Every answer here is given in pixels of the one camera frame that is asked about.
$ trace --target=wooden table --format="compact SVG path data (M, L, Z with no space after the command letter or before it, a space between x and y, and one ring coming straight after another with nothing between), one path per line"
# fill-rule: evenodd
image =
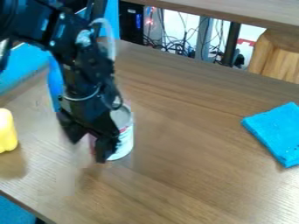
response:
M299 34L297 0L122 0Z
M136 146L90 165L86 138L63 137L45 74L0 99L20 145L0 155L0 191L49 223L299 222L299 168L283 169L240 125L299 88L122 42L117 79Z

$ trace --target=can label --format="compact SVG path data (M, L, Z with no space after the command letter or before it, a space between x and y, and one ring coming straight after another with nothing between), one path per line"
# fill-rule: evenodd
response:
M120 135L118 138L119 143L116 145L116 152L111 155L107 161L113 161L127 156L134 146L134 122L130 107L123 105L120 109L111 111L110 115L116 127L119 129ZM95 141L96 138L89 135L89 145L92 154L94 154Z

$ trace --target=wire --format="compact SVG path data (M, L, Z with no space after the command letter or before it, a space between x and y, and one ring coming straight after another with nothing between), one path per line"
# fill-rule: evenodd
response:
M184 22L184 19L183 19L183 17L182 17L182 14L178 11L177 12L178 13L178 15L181 17L181 20L182 20L182 23L183 23L183 26L184 26L184 31L186 31L187 30L187 26L186 26L186 23Z
M83 97L83 98L72 98L72 97L69 97L67 95L63 95L63 98L65 98L66 100L70 101L70 102L83 102L83 101L86 101L86 100L89 100L91 98L93 98L94 96L96 96L98 93L100 92L100 88L97 87L94 91L93 94L87 96L87 97Z
M219 51L220 51L220 47L221 47L221 41L222 41L222 38L223 38L223 20L221 20L220 34L219 34L219 30L218 30L218 21L219 20L217 20L217 23L216 23L216 32L217 32L217 34L219 36L219 44L217 46L218 49L217 49L217 52L216 52L215 59L214 59L213 63L216 63L216 61L217 61L217 57L218 57L218 54L219 54Z
M115 35L113 33L111 24L103 17L96 18L93 22L91 22L90 26L94 24L104 24L107 36L108 36L108 57L115 61L116 57L116 46L115 46Z
M193 32L193 34L192 34L187 40L191 39L191 38L194 36L194 34L195 34L196 32L198 32L200 26L206 21L206 19L208 19L208 17L204 18L204 19L200 22L200 24L198 25L198 27L197 27L196 29L191 28L191 29L188 30L188 33L189 33L190 31L194 31L194 32Z

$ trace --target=yellow object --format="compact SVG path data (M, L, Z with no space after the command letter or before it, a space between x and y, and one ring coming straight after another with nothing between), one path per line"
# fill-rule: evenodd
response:
M0 153L17 148L17 132L11 112L0 108Z

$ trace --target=can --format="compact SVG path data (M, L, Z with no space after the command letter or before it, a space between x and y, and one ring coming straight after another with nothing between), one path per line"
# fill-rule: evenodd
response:
M115 154L111 155L107 161L114 161L127 156L134 147L134 119L130 107L123 104L119 109L110 112L111 119L115 122L120 131L119 143L116 145ZM91 149L94 149L94 136L89 135Z

